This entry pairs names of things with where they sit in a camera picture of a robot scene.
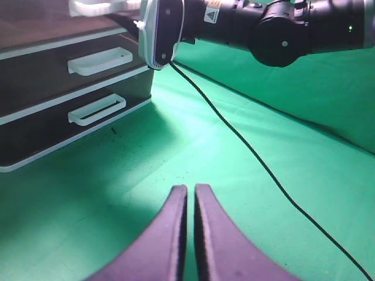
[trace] black drawer front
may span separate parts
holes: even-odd
[[[147,70],[115,83],[111,88],[102,88],[0,126],[0,167],[12,166],[148,100],[153,74],[152,70]],[[68,122],[68,112],[106,97],[113,90],[126,99],[127,106],[124,109],[88,126]]]
[[[68,60],[115,47],[130,51],[133,61],[90,76],[69,74]],[[144,61],[138,56],[138,45],[120,35],[0,60],[0,116],[53,100],[143,65]]]

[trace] green tablecloth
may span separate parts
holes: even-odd
[[[189,75],[297,203],[375,276],[375,156]],[[364,280],[171,68],[155,74],[152,95],[139,111],[0,174],[1,281],[85,278],[142,232],[179,183],[190,187],[185,280],[196,280],[198,182],[210,183],[241,230],[301,279]]]

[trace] warning label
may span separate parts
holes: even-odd
[[[206,12],[204,13],[204,21],[209,23],[216,23],[219,9],[209,8],[207,6]]]

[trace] drawer handle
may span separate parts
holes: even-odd
[[[109,95],[91,104],[68,112],[69,123],[79,126],[87,126],[101,118],[125,108],[126,100],[117,94]]]
[[[133,61],[133,54],[124,48],[117,47],[99,53],[89,54],[68,61],[69,73],[90,76],[113,67]]]

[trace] green fabric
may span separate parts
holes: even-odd
[[[375,50],[315,54],[272,68],[249,52],[197,41],[181,44],[176,60],[375,153]]]
[[[375,277],[375,156],[189,74],[290,195]],[[153,104],[13,173],[0,174],[0,280],[81,280],[189,186],[185,280],[195,281],[193,186],[210,183],[241,230],[303,280],[365,280],[277,189],[171,68]]]

